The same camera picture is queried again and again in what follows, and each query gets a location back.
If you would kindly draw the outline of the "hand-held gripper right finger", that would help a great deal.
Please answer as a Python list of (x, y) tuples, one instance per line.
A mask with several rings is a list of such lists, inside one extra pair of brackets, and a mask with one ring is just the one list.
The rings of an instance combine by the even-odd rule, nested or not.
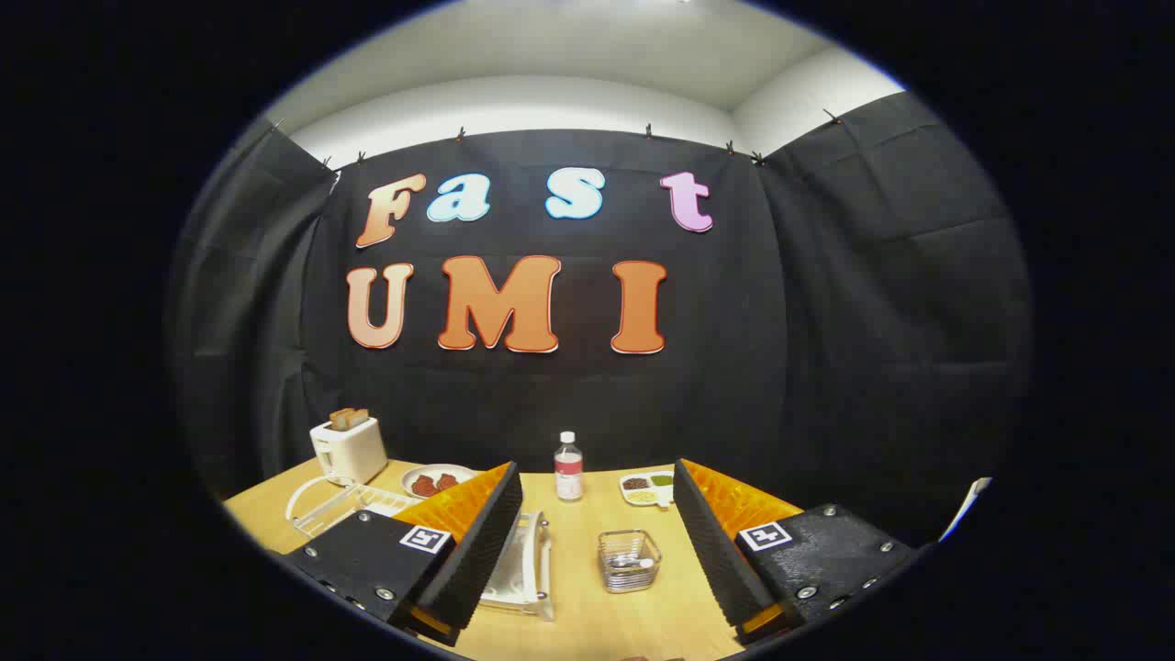
[(835, 503), (801, 510), (689, 459), (676, 460), (673, 481), (689, 542), (739, 645), (847, 611), (919, 555)]

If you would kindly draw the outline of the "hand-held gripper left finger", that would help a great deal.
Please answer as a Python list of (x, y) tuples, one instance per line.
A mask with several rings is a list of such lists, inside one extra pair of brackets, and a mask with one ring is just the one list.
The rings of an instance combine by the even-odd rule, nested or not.
[(381, 623), (454, 647), (521, 503), (518, 466), (505, 463), (392, 515), (350, 505), (283, 565)]

